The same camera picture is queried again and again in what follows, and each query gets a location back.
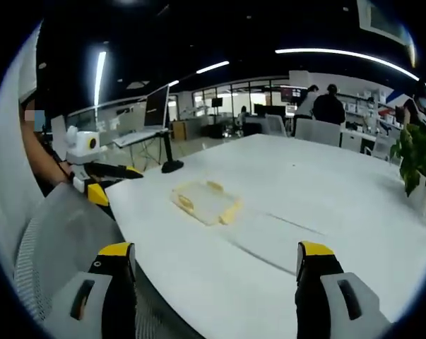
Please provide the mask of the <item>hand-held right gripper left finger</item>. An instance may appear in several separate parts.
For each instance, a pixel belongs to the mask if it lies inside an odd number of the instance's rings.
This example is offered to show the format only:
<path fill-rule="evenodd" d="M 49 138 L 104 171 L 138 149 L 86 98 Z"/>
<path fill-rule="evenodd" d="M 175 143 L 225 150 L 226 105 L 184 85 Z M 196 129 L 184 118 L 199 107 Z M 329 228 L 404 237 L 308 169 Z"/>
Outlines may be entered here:
<path fill-rule="evenodd" d="M 52 338 L 135 338 L 135 282 L 134 244 L 104 247 L 54 295 L 45 330 Z"/>

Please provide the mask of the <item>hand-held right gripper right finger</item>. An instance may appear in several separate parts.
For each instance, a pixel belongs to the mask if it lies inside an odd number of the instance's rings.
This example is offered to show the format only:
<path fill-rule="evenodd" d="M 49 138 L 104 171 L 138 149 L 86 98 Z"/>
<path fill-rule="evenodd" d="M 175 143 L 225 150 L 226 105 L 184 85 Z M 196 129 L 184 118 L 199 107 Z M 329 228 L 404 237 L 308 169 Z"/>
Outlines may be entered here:
<path fill-rule="evenodd" d="M 376 293 L 323 244 L 298 243 L 296 282 L 298 338 L 381 338 L 391 325 Z"/>

